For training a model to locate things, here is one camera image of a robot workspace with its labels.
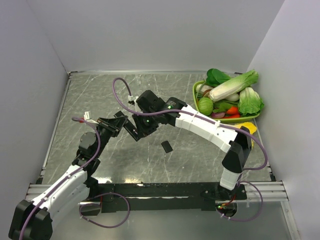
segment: vegetable basket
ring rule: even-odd
[[[205,81],[197,81],[192,87],[193,101],[194,101],[195,108],[196,108],[197,111],[199,111],[199,108],[198,108],[198,104],[197,104],[197,100],[196,100],[196,94],[197,94],[196,93],[196,87],[198,85],[203,84],[204,82]],[[259,114],[253,115],[253,116],[243,116],[243,117],[238,117],[238,118],[219,118],[219,119],[214,119],[214,120],[216,120],[216,121],[220,120],[221,123],[231,124],[231,123],[246,122],[246,121],[254,119],[254,118],[258,117],[258,116],[259,116]]]

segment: gray wall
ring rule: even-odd
[[[319,12],[317,0],[286,0],[249,67],[260,73],[266,103],[261,136],[303,240],[320,233]]]
[[[244,72],[284,0],[27,0],[67,71]]]
[[[67,74],[25,0],[0,1],[0,239],[39,175]]]

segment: marble surface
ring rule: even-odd
[[[76,156],[80,137],[91,131],[85,124],[71,121],[91,111],[92,118],[112,118],[120,106],[112,94],[112,80],[124,78],[134,96],[152,90],[166,101],[179,98],[191,106],[192,88],[203,74],[101,74],[71,76],[52,148],[49,154],[43,184],[54,183],[70,166]],[[116,84],[120,99],[126,102],[127,90],[122,82]],[[161,146],[168,140],[173,151],[166,153]],[[101,164],[94,177],[100,183],[168,183],[218,182],[225,153],[217,146],[187,130],[162,125],[152,135],[136,142],[125,129],[117,138],[111,138],[100,156]],[[260,148],[255,145],[246,167],[258,167],[264,161]],[[267,168],[246,171],[242,177],[249,181],[270,181]]]

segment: lettuce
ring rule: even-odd
[[[251,87],[240,92],[238,111],[243,116],[257,115],[264,106],[262,98]]]

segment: carrot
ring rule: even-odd
[[[226,114],[229,114],[229,115],[234,115],[234,114],[238,114],[238,107],[236,106],[232,106],[230,107],[230,109],[228,111],[226,111]]]
[[[231,116],[225,116],[223,117],[224,119],[236,119],[236,118],[241,118],[240,114],[237,113],[237,114],[234,114],[234,115],[231,115]]]

